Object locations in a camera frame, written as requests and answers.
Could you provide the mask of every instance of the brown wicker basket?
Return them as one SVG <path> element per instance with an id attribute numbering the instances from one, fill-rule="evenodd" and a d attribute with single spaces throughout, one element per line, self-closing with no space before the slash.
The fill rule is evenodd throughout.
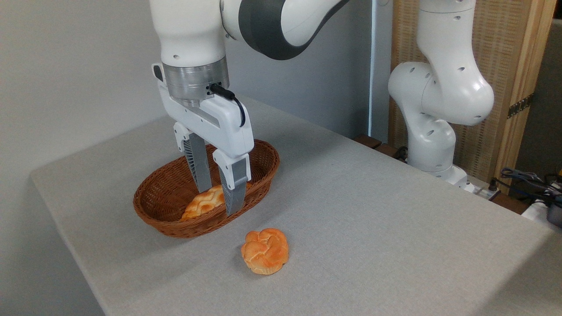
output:
<path id="1" fill-rule="evenodd" d="M 215 147 L 207 145 L 207 159 L 212 185 L 220 184 L 219 167 L 212 159 Z M 180 157 L 154 171 L 138 187 L 133 205 L 145 223 L 164 235 L 176 238 L 197 237 L 210 233 L 258 204 L 269 192 L 271 180 L 279 167 L 279 154 L 267 142 L 255 140 L 250 152 L 252 187 L 246 192 L 242 209 L 231 216 L 220 205 L 199 217 L 180 222 L 185 207 L 199 194 L 185 157 Z"/>

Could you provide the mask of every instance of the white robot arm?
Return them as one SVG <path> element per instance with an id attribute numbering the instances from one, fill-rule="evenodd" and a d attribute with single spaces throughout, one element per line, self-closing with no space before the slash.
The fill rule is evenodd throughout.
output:
<path id="1" fill-rule="evenodd" d="M 348 0 L 150 0 L 162 64 L 153 65 L 167 113 L 176 120 L 200 192 L 211 187 L 205 141 L 217 147 L 228 215 L 240 210 L 251 180 L 253 134 L 247 110 L 227 90 L 225 39 L 246 42 L 266 56 L 299 55 Z"/>
<path id="2" fill-rule="evenodd" d="M 447 122 L 476 125 L 492 110 L 493 90 L 472 51 L 476 0 L 420 0 L 418 47 L 429 64 L 405 62 L 388 82 L 406 120 L 408 164 L 472 191 L 453 165 L 455 132 Z"/>

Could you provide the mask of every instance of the black wire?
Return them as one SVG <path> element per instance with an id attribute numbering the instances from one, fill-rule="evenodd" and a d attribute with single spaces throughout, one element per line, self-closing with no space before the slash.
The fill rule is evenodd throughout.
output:
<path id="1" fill-rule="evenodd" d="M 543 191 L 532 192 L 531 194 L 534 194 L 534 195 L 542 195 L 542 194 L 543 194 Z M 519 201 L 525 201 L 525 200 L 532 200 L 532 199 L 534 199 L 534 197 L 532 197 L 532 196 L 523 196 L 523 197 L 518 198 L 517 200 L 519 200 Z"/>
<path id="2" fill-rule="evenodd" d="M 240 108 L 240 116 L 242 117 L 242 122 L 240 123 L 240 127 L 242 127 L 246 123 L 246 113 L 244 113 L 244 108 L 242 107 L 240 101 L 238 101 L 238 99 L 235 96 L 232 96 L 232 99 L 236 102 L 236 104 L 238 104 L 238 108 Z"/>
<path id="3" fill-rule="evenodd" d="M 231 101 L 236 102 L 236 104 L 238 105 L 238 108 L 240 109 L 240 117 L 241 117 L 240 127 L 243 127 L 244 124 L 246 123 L 246 113 L 244 112 L 244 107 L 242 106 L 240 101 L 238 101 L 238 99 L 234 95 L 234 92 L 232 92 L 230 90 L 226 90 L 225 88 L 221 87 L 220 85 L 218 85 L 216 83 L 210 85 L 209 88 L 210 88 L 212 93 L 216 93 L 216 94 L 224 97 L 227 100 L 231 100 Z"/>
<path id="4" fill-rule="evenodd" d="M 408 158 L 408 147 L 402 146 L 396 151 L 396 159 L 406 160 Z"/>
<path id="5" fill-rule="evenodd" d="M 519 170 L 512 169 L 512 168 L 501 169 L 501 177 L 502 178 L 519 180 L 519 182 L 513 184 L 513 187 L 515 187 L 517 184 L 520 184 L 521 182 L 525 182 L 528 185 L 530 185 L 534 188 L 539 188 L 543 191 L 548 191 L 550 193 L 554 193 L 554 192 L 562 193 L 561 189 L 558 189 L 558 188 L 556 188 L 556 187 L 554 187 L 554 186 L 552 186 L 548 183 L 547 177 L 549 177 L 549 176 L 553 176 L 553 175 L 548 174 L 548 175 L 545 176 L 545 180 L 542 180 L 539 176 L 537 176 L 536 173 L 523 172 L 523 171 L 519 171 Z"/>
<path id="6" fill-rule="evenodd" d="M 550 182 L 548 181 L 548 178 L 549 178 L 549 177 L 554 177 L 554 178 L 555 178 L 555 180 L 554 180 L 555 182 L 562 183 L 562 177 L 561 177 L 560 175 L 558 175 L 558 174 L 555 174 L 555 173 L 545 174 L 545 182 L 546 182 L 546 183 L 550 183 Z M 562 193 L 562 189 L 559 189 L 559 188 L 557 188 L 557 187 L 554 187 L 552 184 L 549 184 L 549 187 L 551 187 L 551 188 L 557 190 L 558 192 Z"/>
<path id="7" fill-rule="evenodd" d="M 514 191 L 516 191 L 516 192 L 518 192 L 518 193 L 523 194 L 523 195 L 530 196 L 530 197 L 534 197 L 534 198 L 536 198 L 536 199 L 538 199 L 538 200 L 543 200 L 543 201 L 546 201 L 546 202 L 549 202 L 549 203 L 555 203 L 555 204 L 557 204 L 557 205 L 560 204 L 560 201 L 558 201 L 558 200 L 556 200 L 556 199 L 554 199 L 554 198 L 551 198 L 551 197 L 548 197 L 548 196 L 544 196 L 544 195 L 537 195 L 537 194 L 533 194 L 533 193 L 521 191 L 521 190 L 519 190 L 519 189 L 517 189 L 517 188 L 515 188 L 515 187 L 513 187 L 513 186 L 510 186 L 509 184 L 507 184 L 507 183 L 505 183 L 505 182 L 499 180 L 498 178 L 492 178 L 492 179 L 495 180 L 495 181 L 497 181 L 499 184 L 503 185 L 504 187 L 508 187 L 508 188 L 510 188 L 510 189 L 512 189 L 512 190 L 514 190 Z"/>

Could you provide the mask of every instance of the bread bun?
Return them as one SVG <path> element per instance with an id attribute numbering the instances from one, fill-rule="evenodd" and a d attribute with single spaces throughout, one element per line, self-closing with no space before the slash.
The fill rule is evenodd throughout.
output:
<path id="1" fill-rule="evenodd" d="M 252 184 L 246 183 L 246 189 L 251 187 Z M 194 197 L 193 201 L 185 208 L 180 222 L 201 216 L 222 204 L 224 204 L 224 193 L 222 185 L 219 184 Z"/>
<path id="2" fill-rule="evenodd" d="M 261 232 L 251 231 L 242 245 L 242 258 L 252 272 L 270 275 L 289 260 L 289 244 L 282 231 L 266 228 Z"/>

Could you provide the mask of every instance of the gray wall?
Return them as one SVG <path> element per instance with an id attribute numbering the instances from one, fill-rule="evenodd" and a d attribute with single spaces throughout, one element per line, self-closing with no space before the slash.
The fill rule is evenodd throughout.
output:
<path id="1" fill-rule="evenodd" d="M 165 115 L 148 1 L 0 6 L 0 315 L 100 315 L 29 173 Z M 370 11 L 352 0 L 291 61 L 230 43 L 233 90 L 346 136 L 365 132 Z"/>
<path id="2" fill-rule="evenodd" d="M 392 0 L 377 0 L 373 6 L 371 42 L 371 128 L 370 136 L 388 142 L 388 79 L 392 47 Z"/>
<path id="3" fill-rule="evenodd" d="M 541 178 L 562 169 L 562 20 L 553 20 L 517 169 Z"/>

